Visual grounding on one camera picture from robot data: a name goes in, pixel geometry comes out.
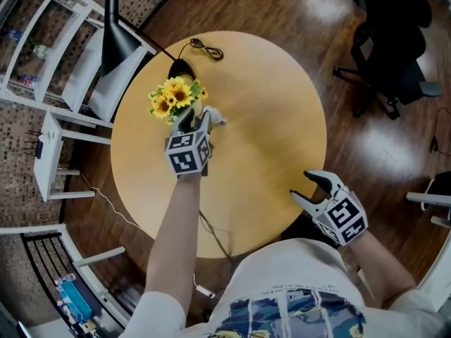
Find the wooden floor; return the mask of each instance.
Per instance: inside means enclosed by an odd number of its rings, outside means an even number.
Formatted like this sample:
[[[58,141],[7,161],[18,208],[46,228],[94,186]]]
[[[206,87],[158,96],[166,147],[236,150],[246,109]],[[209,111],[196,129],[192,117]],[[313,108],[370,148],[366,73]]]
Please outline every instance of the wooden floor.
[[[145,32],[168,46],[200,32],[237,30],[268,39],[291,54],[321,97],[328,130],[324,169],[337,173],[357,193],[369,216],[370,230],[419,282],[448,231],[430,224],[431,212],[422,213],[418,204],[404,197],[407,192],[423,191],[430,177],[451,169],[451,159],[428,151],[436,111],[441,106],[451,109],[451,17],[441,0],[429,1],[434,21],[424,30],[428,48],[420,64],[429,80],[442,84],[445,94],[401,106],[402,116],[396,121],[377,106],[361,118],[353,118],[353,104],[367,91],[332,76],[334,65],[354,65],[352,35],[365,12],[352,0],[170,0]],[[450,123],[445,115],[440,117],[438,140],[444,150],[451,149]],[[86,143],[76,151],[77,166],[88,180],[132,219],[116,191],[108,147]],[[80,178],[73,180],[72,189],[83,184]],[[125,223],[105,199],[96,195],[69,201],[65,219],[83,254],[97,254],[121,244],[127,248],[126,256],[97,265],[108,286],[114,288],[123,284],[122,280],[144,282],[152,239]],[[352,255],[345,253],[353,265]],[[229,279],[228,263],[223,259],[199,259],[196,272],[197,280],[213,291],[220,291]],[[214,305],[196,293],[194,297],[195,315]]]

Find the white t-shirt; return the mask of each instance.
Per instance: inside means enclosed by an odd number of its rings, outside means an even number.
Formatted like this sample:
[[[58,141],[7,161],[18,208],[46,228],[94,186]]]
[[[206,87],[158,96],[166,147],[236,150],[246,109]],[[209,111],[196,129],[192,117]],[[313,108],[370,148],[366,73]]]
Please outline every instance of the white t-shirt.
[[[437,337],[443,319],[428,296],[403,294],[389,311],[368,308],[340,254],[322,242],[291,239],[238,266],[208,323],[185,329],[171,296],[144,294],[121,338]]]

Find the black desk lamp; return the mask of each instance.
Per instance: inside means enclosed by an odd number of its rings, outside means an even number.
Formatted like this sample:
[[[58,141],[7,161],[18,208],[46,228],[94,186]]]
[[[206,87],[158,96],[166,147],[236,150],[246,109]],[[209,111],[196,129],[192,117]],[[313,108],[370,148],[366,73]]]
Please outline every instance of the black desk lamp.
[[[141,43],[135,39],[135,37],[119,25],[119,18],[121,18],[119,16],[119,0],[105,0],[105,30],[101,53],[102,76],[109,74],[117,68],[127,57],[132,55],[133,52],[141,46]],[[121,21],[136,31],[136,27],[131,25],[128,21],[122,18]],[[196,78],[194,71],[185,60],[174,58],[153,39],[148,36],[146,36],[146,38],[173,60],[168,77],[189,75],[192,79]]]

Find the artificial flower bouquet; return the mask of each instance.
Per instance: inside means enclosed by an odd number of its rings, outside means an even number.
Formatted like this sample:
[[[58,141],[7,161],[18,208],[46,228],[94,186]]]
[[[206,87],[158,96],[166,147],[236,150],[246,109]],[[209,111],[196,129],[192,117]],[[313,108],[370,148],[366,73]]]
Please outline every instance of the artificial flower bouquet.
[[[182,77],[172,77],[149,93],[151,115],[159,119],[167,118],[167,124],[172,125],[180,114],[190,105],[208,98],[208,92],[201,86],[198,79],[187,84]]]

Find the black office chair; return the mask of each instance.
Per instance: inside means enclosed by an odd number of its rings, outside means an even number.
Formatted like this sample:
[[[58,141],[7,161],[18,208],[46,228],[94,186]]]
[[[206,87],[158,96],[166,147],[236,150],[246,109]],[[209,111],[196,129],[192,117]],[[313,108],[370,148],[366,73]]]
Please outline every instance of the black office chair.
[[[406,1],[418,3],[421,0],[403,0]],[[419,8],[419,4],[416,13],[411,10],[407,17],[410,4],[401,6],[400,0],[365,0],[365,4],[367,20],[356,29],[351,48],[357,69],[335,66],[333,74],[347,81],[350,79],[342,73],[356,75],[370,86],[372,94],[354,109],[355,117],[364,113],[376,93],[381,93],[392,109],[385,111],[394,120],[400,116],[396,106],[398,101],[407,105],[423,96],[435,97],[443,93],[437,83],[426,81],[416,62],[426,50],[419,25],[428,26],[431,14],[427,8]],[[373,47],[365,58],[361,47],[369,39]]]

